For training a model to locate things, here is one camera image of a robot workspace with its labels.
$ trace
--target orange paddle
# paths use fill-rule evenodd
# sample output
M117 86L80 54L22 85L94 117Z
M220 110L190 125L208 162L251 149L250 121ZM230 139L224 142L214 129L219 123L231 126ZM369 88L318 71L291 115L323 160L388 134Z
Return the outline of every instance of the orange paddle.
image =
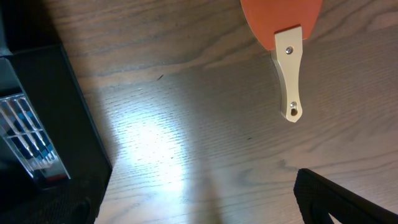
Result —
M258 41L272 50L282 92L280 112L296 122L303 112L299 97L302 40L310 36L322 0L241 0L241 4Z

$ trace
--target black object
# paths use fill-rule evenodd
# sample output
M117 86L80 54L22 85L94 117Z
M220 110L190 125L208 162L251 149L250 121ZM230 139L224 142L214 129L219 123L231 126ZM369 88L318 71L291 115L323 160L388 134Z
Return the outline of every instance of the black object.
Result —
M75 178L0 214L0 220L2 224L94 223L103 192L101 179Z
M40 0L0 0L0 223L93 223L111 175L50 21Z
M398 223L398 215L395 213L344 189L309 169L298 171L294 195L306 224L332 224L329 214L342 224Z

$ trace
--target desk surface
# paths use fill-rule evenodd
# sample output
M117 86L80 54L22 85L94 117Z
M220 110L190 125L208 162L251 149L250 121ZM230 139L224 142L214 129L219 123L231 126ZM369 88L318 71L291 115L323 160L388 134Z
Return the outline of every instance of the desk surface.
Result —
M302 167L398 212L396 0L324 0L296 124L237 0L45 5L114 166L97 223L302 223Z

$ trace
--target handle hole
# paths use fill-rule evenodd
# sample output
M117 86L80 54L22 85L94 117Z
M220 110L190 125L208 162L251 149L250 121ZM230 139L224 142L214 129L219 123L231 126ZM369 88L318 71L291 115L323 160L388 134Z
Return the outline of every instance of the handle hole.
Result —
M290 112L290 114L291 114L292 116L296 116L298 113L299 113L299 112L297 111L296 108L293 108L292 111Z

